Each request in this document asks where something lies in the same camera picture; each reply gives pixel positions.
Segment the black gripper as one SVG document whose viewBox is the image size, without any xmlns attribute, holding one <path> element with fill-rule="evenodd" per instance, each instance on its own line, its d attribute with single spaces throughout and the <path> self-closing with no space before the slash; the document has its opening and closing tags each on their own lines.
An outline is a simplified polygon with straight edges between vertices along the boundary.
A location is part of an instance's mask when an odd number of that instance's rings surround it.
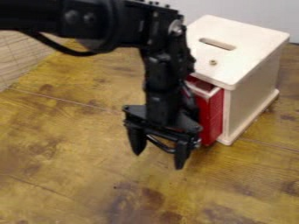
<svg viewBox="0 0 299 224">
<path fill-rule="evenodd" d="M 176 142 L 174 165 L 180 170 L 192 151 L 202 146 L 199 107 L 188 88 L 146 91 L 144 105 L 126 105 L 126 130 L 132 152 L 139 156 L 147 146 L 147 135 L 158 135 Z"/>
</svg>

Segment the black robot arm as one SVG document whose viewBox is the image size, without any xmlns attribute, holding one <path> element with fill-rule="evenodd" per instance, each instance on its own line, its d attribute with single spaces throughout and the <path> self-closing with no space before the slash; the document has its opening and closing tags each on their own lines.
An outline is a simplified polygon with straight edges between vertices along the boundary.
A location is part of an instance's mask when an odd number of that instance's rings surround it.
<svg viewBox="0 0 299 224">
<path fill-rule="evenodd" d="M 0 31 L 16 31 L 78 57 L 140 50 L 146 104 L 126 105 L 131 149 L 148 143 L 174 154 L 178 170 L 202 144 L 199 107 L 186 80 L 196 59 L 183 15 L 146 0 L 0 0 Z"/>
</svg>

